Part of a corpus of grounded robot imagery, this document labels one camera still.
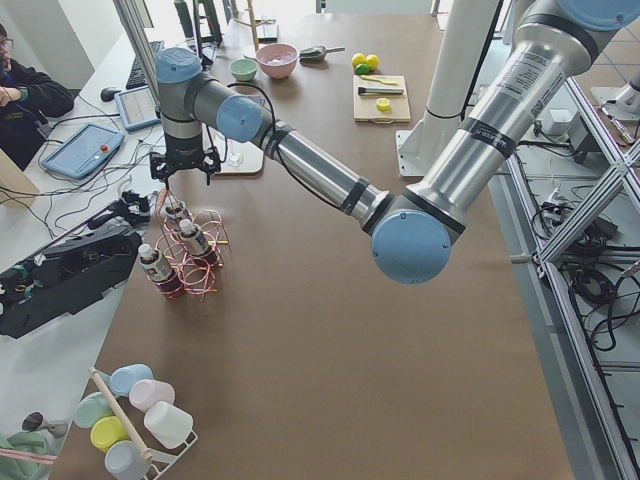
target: person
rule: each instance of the person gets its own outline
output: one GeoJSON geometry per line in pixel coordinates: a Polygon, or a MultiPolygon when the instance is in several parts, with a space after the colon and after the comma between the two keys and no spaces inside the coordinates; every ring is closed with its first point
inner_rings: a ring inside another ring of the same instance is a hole
{"type": "Polygon", "coordinates": [[[73,108],[73,95],[47,74],[11,58],[13,41],[0,24],[0,148],[24,170],[44,143],[47,117],[73,108]]]}

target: tablet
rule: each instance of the tablet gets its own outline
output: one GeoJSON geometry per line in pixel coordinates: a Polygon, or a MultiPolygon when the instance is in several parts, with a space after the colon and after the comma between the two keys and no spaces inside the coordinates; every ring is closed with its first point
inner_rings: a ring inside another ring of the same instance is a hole
{"type": "Polygon", "coordinates": [[[118,151],[124,134],[87,123],[42,162],[42,168],[69,178],[86,177],[118,151]]]}
{"type": "Polygon", "coordinates": [[[160,123],[156,115],[156,102],[148,85],[116,93],[115,100],[127,132],[135,132],[160,123]]]}

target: yellow cup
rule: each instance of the yellow cup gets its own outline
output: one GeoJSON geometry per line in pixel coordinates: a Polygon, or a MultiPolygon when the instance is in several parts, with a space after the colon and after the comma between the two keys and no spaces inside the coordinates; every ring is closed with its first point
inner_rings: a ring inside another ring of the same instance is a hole
{"type": "Polygon", "coordinates": [[[130,440],[118,417],[104,417],[91,428],[91,444],[104,453],[120,440],[130,440]]]}

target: black jacket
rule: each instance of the black jacket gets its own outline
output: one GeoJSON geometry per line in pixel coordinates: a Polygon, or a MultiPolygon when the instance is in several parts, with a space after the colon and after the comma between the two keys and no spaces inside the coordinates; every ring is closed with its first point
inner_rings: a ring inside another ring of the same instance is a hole
{"type": "Polygon", "coordinates": [[[13,81],[3,75],[0,86],[26,87],[29,96],[23,102],[10,102],[6,107],[0,107],[0,148],[24,170],[44,143],[34,120],[42,115],[64,115],[73,108],[73,95],[48,75],[25,68],[13,59],[7,73],[13,81]]]}

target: pink bowl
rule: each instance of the pink bowl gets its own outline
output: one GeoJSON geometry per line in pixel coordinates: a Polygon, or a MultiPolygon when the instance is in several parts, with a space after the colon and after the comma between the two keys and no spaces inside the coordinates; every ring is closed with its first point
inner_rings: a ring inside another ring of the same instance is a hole
{"type": "Polygon", "coordinates": [[[296,68],[298,50],[286,43],[272,43],[256,52],[256,60],[271,78],[285,78],[296,68]]]}

